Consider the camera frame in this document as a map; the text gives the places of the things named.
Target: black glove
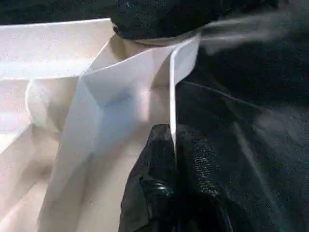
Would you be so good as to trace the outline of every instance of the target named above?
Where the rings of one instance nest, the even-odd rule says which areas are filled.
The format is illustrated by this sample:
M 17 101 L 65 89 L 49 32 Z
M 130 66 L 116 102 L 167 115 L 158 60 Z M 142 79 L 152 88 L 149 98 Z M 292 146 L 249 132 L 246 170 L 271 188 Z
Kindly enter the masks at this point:
M 124 39 L 167 38 L 264 2 L 275 6 L 278 0 L 117 0 L 110 17 L 115 32 Z
M 216 183 L 220 168 L 206 139 L 179 126 L 177 144 L 176 157 L 169 126 L 152 128 L 126 184 L 119 232 L 253 232 Z

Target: black object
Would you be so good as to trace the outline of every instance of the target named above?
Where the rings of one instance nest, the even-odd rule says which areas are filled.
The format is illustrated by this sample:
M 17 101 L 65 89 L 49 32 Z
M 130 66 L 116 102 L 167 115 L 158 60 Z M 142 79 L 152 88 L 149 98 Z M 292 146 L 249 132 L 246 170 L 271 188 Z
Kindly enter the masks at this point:
M 107 18 L 116 0 L 0 0 L 0 25 Z
M 118 0 L 110 11 L 115 32 L 124 39 L 174 37 L 233 11 L 248 12 L 277 0 Z
M 308 43 L 293 34 L 212 55 L 201 48 L 176 87 L 178 122 L 207 138 L 217 154 L 207 166 L 220 169 L 212 180 L 256 231 L 309 231 Z
M 176 157 L 169 126 L 153 127 L 126 184 L 119 232 L 253 232 L 245 210 L 217 185 L 207 140 L 186 126 L 178 132 Z

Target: white surface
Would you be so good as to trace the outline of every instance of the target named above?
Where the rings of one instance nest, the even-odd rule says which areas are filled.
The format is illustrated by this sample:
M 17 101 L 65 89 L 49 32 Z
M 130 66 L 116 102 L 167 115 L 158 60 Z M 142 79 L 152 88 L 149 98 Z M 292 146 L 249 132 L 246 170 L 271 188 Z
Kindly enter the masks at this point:
M 61 129 L 77 78 L 112 35 L 109 19 L 0 27 L 0 232 L 35 231 L 59 135 L 30 119 Z
M 0 27 L 0 79 L 80 75 L 113 35 L 109 19 Z
M 31 80 L 32 123 L 59 132 L 78 77 L 114 35 L 107 19 L 0 27 L 0 80 Z
M 173 54 L 171 67 L 175 45 L 142 49 L 111 66 L 86 72 L 80 79 L 42 207 L 39 232 L 118 230 L 127 176 L 151 127 L 176 122 L 169 113 L 169 92 L 175 87 L 169 86 L 170 78 L 177 82 L 191 72 L 198 42 L 199 35 L 177 45 L 183 48 Z M 125 46 L 126 51 L 131 50 L 130 45 Z M 101 54 L 92 67 L 104 60 Z
M 0 232 L 34 231 L 59 141 L 31 125 L 28 81 L 0 81 Z

